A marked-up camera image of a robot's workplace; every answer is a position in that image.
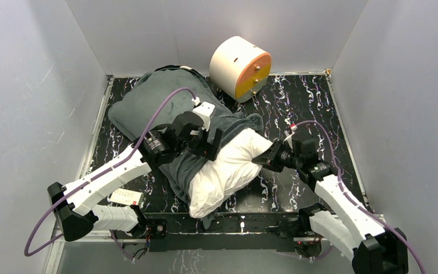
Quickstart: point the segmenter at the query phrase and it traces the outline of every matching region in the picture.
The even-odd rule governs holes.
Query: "white wall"
[[[332,75],[372,206],[438,273],[438,1],[369,1]]]
[[[208,73],[240,35],[272,55],[272,71],[332,68],[367,0],[67,0],[107,74],[181,64]]]
[[[105,85],[64,0],[0,0],[0,273],[42,272],[48,250],[26,258],[25,242],[47,186],[76,178]]]

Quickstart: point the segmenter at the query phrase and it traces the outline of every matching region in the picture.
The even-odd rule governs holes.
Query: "black joint housing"
[[[330,163],[319,159],[315,140],[310,134],[293,133],[291,146],[290,148],[283,140],[276,138],[271,147],[252,162],[274,172],[281,172],[285,167],[293,168],[297,170],[301,181],[313,191],[317,181],[336,174]]]
[[[395,229],[404,239],[405,234]],[[366,235],[366,240],[354,250],[352,267],[361,274],[408,273],[407,247],[392,233],[385,231],[377,236]]]
[[[190,152],[210,161],[217,158],[221,149],[223,131],[216,129],[213,143],[208,143],[209,132],[204,129],[202,118],[186,111],[176,116],[172,124],[161,124],[146,133],[139,144],[142,162],[152,170],[174,161],[183,152]]]
[[[148,225],[147,217],[145,217],[143,211],[140,209],[140,206],[131,205],[130,207],[137,215],[138,223],[136,226],[132,228],[132,230],[128,231],[128,233],[132,234],[133,237],[143,236],[147,231],[147,225]]]
[[[326,207],[321,203],[315,203],[305,207],[298,212],[298,227],[301,231],[311,231],[310,217],[320,211],[325,211]]]
[[[62,189],[63,185],[58,182],[48,187],[51,204],[56,203],[64,196]],[[84,237],[93,230],[93,223],[98,221],[98,218],[91,211],[81,216],[73,211],[74,207],[74,204],[68,204],[65,200],[53,210],[66,241],[75,241]]]

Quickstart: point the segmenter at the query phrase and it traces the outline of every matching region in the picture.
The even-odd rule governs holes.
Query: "gray wall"
[[[295,253],[278,253],[273,250],[199,249],[148,253],[131,264],[129,260],[123,260],[115,243],[67,243],[58,274],[68,273],[353,274],[353,270],[350,262],[341,257],[337,249],[313,263],[300,260]]]
[[[46,187],[76,178],[105,85],[64,0],[0,1],[0,273],[42,272],[48,250],[26,258],[26,239]]]
[[[271,71],[332,68],[367,0],[67,0],[107,74],[181,64],[208,73],[240,35],[271,53]]]
[[[332,75],[372,206],[438,273],[438,1],[369,1]]]

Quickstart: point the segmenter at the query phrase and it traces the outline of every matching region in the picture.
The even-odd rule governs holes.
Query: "white arm link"
[[[354,201],[357,202],[358,206],[363,207],[363,205],[357,201],[355,196],[353,196],[347,188],[344,190]],[[335,175],[329,175],[325,177],[323,181],[317,182],[315,193],[325,200],[340,217],[352,234],[356,246],[359,246],[360,243],[366,239],[366,234],[377,236],[385,232],[385,229],[380,224],[362,211],[358,210],[357,206],[350,203],[350,201],[343,196],[343,193],[338,186],[338,179]]]
[[[310,217],[310,225],[311,230],[328,239],[350,261],[353,259],[353,249],[358,245],[355,245],[352,234],[340,220],[334,218],[328,211],[320,211]]]
[[[64,194],[78,187],[86,180],[90,180],[96,174],[125,159],[132,152],[132,150],[132,146],[128,146],[125,151],[120,153],[119,156],[104,164],[94,172],[81,179],[78,179],[77,181],[66,184],[66,190]],[[138,176],[151,172],[150,166],[147,163],[142,163],[140,158],[142,158],[141,153],[138,150],[135,151],[130,160],[117,168],[113,168],[113,170],[109,173],[92,181],[82,190],[69,197],[67,199],[68,204],[73,203],[75,205],[75,208],[73,209],[74,212],[82,216],[86,215],[98,202],[103,200],[116,189],[125,185],[130,180],[137,178]]]
[[[93,224],[93,230],[121,230],[128,232],[139,221],[135,211],[131,207],[110,207],[96,205],[92,209],[98,221]]]

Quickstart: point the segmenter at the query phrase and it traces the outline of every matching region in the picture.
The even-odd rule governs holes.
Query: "metal frame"
[[[350,154],[350,158],[352,159],[352,164],[354,166],[356,178],[358,180],[358,184],[360,186],[360,190],[362,192],[364,202],[368,203],[368,201],[366,199],[365,188],[363,187],[363,183],[362,183],[362,178],[360,178],[360,174],[358,172],[358,167],[356,165],[355,158],[352,154],[352,149],[350,148],[350,142],[348,141],[347,133],[345,132],[345,126],[343,124],[342,117],[340,116],[340,112],[338,111],[338,106],[337,106],[336,100],[335,100],[335,92],[333,92],[333,86],[331,84],[329,75],[326,73],[325,73],[325,75],[327,76],[326,80],[327,80],[327,84],[328,84],[328,89],[330,89],[331,99],[333,100],[333,105],[335,106],[335,111],[336,111],[336,114],[338,116],[338,120],[340,121],[340,127],[342,128],[343,136],[345,137],[345,143],[347,143],[348,153]]]
[[[107,102],[108,102],[108,98],[110,97],[110,93],[112,90],[114,80],[115,80],[115,77],[113,77],[113,75],[109,76],[108,82],[107,82],[107,88],[105,89],[105,92],[103,94],[102,102],[100,104],[100,108],[98,109],[95,125],[93,126],[93,130],[91,132],[90,142],[89,142],[87,150],[85,151],[85,154],[83,156],[78,174],[76,175],[77,179],[84,176],[87,173],[88,168],[90,166],[91,159],[92,159],[93,153],[95,151],[96,141],[98,140],[98,133],[100,131],[100,126],[101,126],[103,117],[105,116],[105,110],[107,108]],[[60,233],[61,233],[61,231],[58,227],[58,223],[56,222],[55,227],[53,229],[52,236],[54,237]],[[113,241],[110,238],[109,232],[108,232],[108,235],[103,234],[100,236],[102,237],[102,240],[109,239],[110,241]],[[98,241],[98,239],[96,238],[96,235],[90,235],[90,238],[88,238],[88,236],[87,236],[87,241]],[[59,267],[59,263],[61,261],[61,256],[63,255],[65,242],[66,241],[63,238],[60,238],[51,244],[50,253],[48,254],[48,258],[46,260],[46,265],[44,266],[44,270],[43,270],[44,274],[58,273],[58,267]]]
[[[364,200],[366,203],[368,203],[367,199],[366,199],[366,195],[365,195],[365,190],[363,187],[363,183],[361,181],[361,178],[359,176],[359,172],[358,172],[358,168],[357,165],[355,163],[355,159],[353,157],[351,148],[350,148],[350,143],[348,142],[348,138],[347,135],[345,133],[345,129],[343,126],[343,122],[342,119],[340,117],[340,113],[338,112],[338,108],[336,105],[336,101],[335,101],[335,96],[334,96],[334,92],[333,92],[333,87],[332,84],[330,82],[330,78],[329,78],[329,74],[326,73],[325,71],[313,71],[313,72],[277,72],[277,73],[271,73],[270,75],[325,75],[327,78],[327,84],[328,84],[328,88],[330,89],[330,94],[333,100],[333,105],[335,106],[336,112],[338,114],[338,119],[340,121],[340,126],[342,128],[342,132],[343,132],[343,136],[345,136],[345,142],[347,144],[347,148],[348,148],[348,153],[350,154],[350,157],[352,159],[352,163],[354,166],[354,170],[360,185],[360,190],[362,191],[362,194],[364,196]],[[87,151],[83,157],[82,163],[81,163],[81,168],[79,170],[79,173],[77,175],[77,179],[81,178],[82,176],[86,175],[86,173],[88,172],[88,168],[90,167],[91,164],[91,160],[93,157],[93,153],[95,151],[95,146],[96,146],[96,141],[98,139],[98,134],[101,128],[101,123],[102,120],[105,116],[105,111],[107,108],[107,103],[108,100],[110,98],[110,94],[111,94],[111,90],[112,90],[112,86],[113,86],[113,82],[115,79],[121,79],[121,78],[136,78],[135,76],[120,76],[120,77],[114,77],[113,75],[110,75],[108,78],[108,83],[107,83],[107,88],[104,92],[103,95],[103,99],[97,114],[97,118],[95,121],[95,125],[93,127],[93,131],[90,137],[90,143],[88,144],[88,148]],[[56,224],[54,231],[53,231],[53,236],[57,235],[61,233],[58,225]],[[309,236],[309,237],[296,237],[293,238],[293,241],[314,241],[315,238],[313,236]],[[61,256],[63,254],[63,250],[64,250],[64,244],[65,244],[65,240],[63,238],[58,239],[56,242],[54,242],[51,245],[51,249],[50,249],[50,253],[48,255],[47,261],[46,261],[46,265],[44,268],[43,273],[44,274],[56,274],[58,273],[58,268],[59,268],[59,263],[61,260]],[[80,243],[103,243],[103,242],[109,242],[109,243],[113,243],[114,240],[111,238],[110,232],[109,231],[92,231],[90,232],[87,236],[75,241],[75,242],[80,242]],[[121,240],[121,242],[123,243],[145,243],[144,239],[124,239]]]

